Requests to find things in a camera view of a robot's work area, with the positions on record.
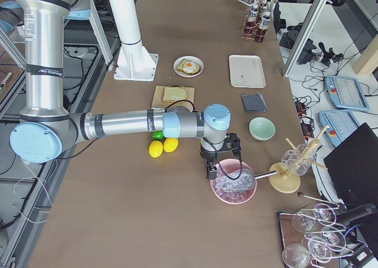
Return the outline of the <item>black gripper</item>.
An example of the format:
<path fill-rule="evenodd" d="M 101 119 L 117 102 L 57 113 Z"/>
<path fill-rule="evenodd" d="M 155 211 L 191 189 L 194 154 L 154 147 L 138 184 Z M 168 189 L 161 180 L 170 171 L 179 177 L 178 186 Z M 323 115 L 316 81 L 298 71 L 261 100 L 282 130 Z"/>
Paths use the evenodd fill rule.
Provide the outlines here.
<path fill-rule="evenodd" d="M 217 177 L 218 154 L 225 150 L 224 142 L 211 143 L 208 139 L 202 139 L 200 142 L 200 155 L 206 161 L 206 178 L 214 180 Z"/>

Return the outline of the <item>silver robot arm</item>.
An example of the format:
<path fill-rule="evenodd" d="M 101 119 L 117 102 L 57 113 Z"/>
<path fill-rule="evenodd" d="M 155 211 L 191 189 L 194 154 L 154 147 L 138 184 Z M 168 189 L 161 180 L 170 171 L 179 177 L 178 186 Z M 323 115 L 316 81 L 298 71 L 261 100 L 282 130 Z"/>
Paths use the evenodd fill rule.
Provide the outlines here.
<path fill-rule="evenodd" d="M 90 17 L 90 0 L 16 0 L 24 11 L 27 102 L 10 145 L 22 159 L 44 163 L 72 146 L 96 138 L 160 130 L 167 138 L 198 138 L 207 178 L 215 179 L 220 152 L 227 151 L 231 114 L 222 104 L 205 111 L 183 107 L 115 114 L 70 113 L 63 105 L 64 20 Z"/>

